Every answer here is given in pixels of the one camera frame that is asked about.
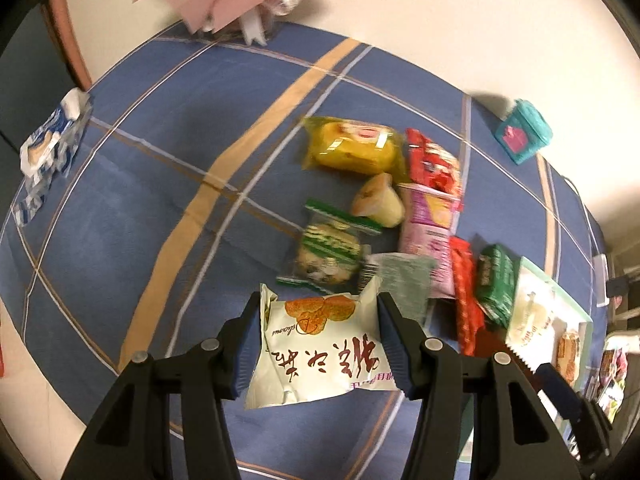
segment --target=teal gift box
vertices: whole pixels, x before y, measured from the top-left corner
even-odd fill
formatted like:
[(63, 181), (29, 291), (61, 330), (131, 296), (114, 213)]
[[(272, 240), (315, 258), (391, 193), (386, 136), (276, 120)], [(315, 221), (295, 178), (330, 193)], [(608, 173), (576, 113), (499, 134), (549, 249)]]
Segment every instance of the teal gift box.
[(522, 164), (548, 146), (553, 132), (544, 117), (529, 101), (516, 99), (509, 116), (494, 132), (495, 139), (516, 164)]

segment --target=yellow snack package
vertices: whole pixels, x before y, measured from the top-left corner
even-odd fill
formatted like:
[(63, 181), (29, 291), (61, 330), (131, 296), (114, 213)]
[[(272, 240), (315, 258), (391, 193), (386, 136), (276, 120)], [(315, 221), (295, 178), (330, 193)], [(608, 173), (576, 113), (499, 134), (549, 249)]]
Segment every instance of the yellow snack package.
[(389, 173), (397, 184), (408, 182), (402, 137), (388, 126), (338, 119), (305, 120), (310, 142), (303, 167), (315, 164), (366, 175)]

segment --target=screw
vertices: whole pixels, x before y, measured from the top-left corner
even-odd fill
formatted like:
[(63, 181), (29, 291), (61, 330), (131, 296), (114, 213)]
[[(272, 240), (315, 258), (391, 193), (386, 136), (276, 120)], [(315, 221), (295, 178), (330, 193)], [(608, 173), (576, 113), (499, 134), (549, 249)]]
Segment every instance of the screw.
[(133, 355), (131, 356), (131, 361), (134, 362), (135, 364), (140, 364), (145, 362), (149, 357), (149, 354), (146, 353), (144, 350), (138, 350), (137, 352), (133, 352)]
[(200, 343), (200, 347), (207, 352), (213, 352), (220, 347), (220, 341), (218, 341), (215, 337), (211, 337), (209, 339), (205, 339), (202, 343)]
[(427, 339), (427, 341), (424, 342), (424, 345), (429, 350), (432, 350), (434, 352), (437, 352), (438, 350), (442, 350), (442, 347), (444, 346), (442, 344), (442, 341), (440, 341), (437, 337), (431, 337)]
[(499, 365), (508, 365), (511, 362), (511, 358), (509, 357), (509, 355), (505, 354), (504, 352), (498, 352), (496, 355), (494, 355), (494, 359), (495, 362), (497, 362)]

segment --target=pink snack package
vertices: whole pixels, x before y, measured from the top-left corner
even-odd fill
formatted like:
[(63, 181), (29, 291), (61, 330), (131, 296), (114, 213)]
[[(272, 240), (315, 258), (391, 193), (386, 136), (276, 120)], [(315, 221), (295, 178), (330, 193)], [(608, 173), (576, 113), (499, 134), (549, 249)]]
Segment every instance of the pink snack package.
[(421, 184), (400, 184), (400, 194), (406, 214), (399, 251), (434, 258), (430, 297), (455, 298), (449, 230), (460, 199)]

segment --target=red snack package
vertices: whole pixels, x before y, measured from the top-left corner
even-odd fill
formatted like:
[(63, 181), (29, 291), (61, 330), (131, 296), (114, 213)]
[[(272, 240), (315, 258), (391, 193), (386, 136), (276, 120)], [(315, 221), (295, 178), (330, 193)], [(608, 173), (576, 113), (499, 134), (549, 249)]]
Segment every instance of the red snack package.
[(475, 264), (468, 242), (452, 237), (451, 263), (453, 283), (456, 289), (458, 343), (460, 352), (473, 355), (476, 350), (476, 333), (484, 328), (484, 313), (473, 293)]
[(457, 158), (415, 128), (407, 128), (406, 136), (411, 180), (460, 199), (462, 191)]

